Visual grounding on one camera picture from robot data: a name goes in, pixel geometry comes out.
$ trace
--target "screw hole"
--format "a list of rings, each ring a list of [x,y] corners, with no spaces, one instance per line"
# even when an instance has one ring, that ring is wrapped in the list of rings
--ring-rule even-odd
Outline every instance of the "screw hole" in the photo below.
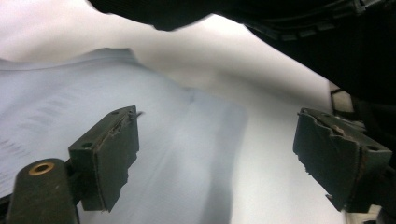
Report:
[[[376,224],[375,220],[364,221],[363,224]]]
[[[379,151],[379,149],[378,149],[377,147],[368,146],[367,148],[368,148],[369,150],[372,150],[372,151]]]
[[[82,147],[91,147],[92,146],[92,143],[84,143],[84,144],[82,144]]]
[[[55,164],[52,162],[43,162],[29,170],[29,175],[43,175],[53,169]]]

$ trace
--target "machine part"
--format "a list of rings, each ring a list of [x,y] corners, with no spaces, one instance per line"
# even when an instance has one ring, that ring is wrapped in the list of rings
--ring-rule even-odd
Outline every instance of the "machine part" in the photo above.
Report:
[[[64,162],[47,159],[24,167],[17,175],[7,224],[77,224]]]
[[[346,224],[377,224],[375,221],[377,220],[380,210],[381,206],[372,205],[370,207],[370,211],[367,214],[345,212]]]
[[[139,149],[135,106],[109,113],[69,147],[71,166],[81,174],[84,210],[111,211],[127,183]]]
[[[390,216],[384,209],[378,214],[378,219],[375,224],[389,224],[389,223],[396,223],[396,218]]]
[[[78,224],[76,205],[110,211],[139,150],[135,106],[107,114],[70,148],[70,160],[36,161],[0,199],[0,224]]]
[[[388,167],[384,172],[377,175],[374,180],[372,198],[375,204],[381,205],[388,217],[396,220],[396,172]]]
[[[232,12],[222,12],[220,15],[243,23],[249,29],[274,40],[294,41],[332,30],[348,18],[390,10],[394,3],[395,0],[337,0],[301,14],[281,18],[262,18],[261,15]]]
[[[391,151],[332,115],[306,108],[299,115],[293,150],[306,171],[338,211],[368,212]]]

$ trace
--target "metal bracket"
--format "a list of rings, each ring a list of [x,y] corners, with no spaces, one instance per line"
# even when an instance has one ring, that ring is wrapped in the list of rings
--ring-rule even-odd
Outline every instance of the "metal bracket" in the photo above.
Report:
[[[70,148],[70,160],[36,161],[17,175],[12,196],[0,200],[0,223],[77,224],[76,204],[110,211],[139,150],[135,106],[107,114]]]
[[[306,108],[299,115],[293,150],[306,171],[337,210],[368,212],[392,152],[332,115]]]

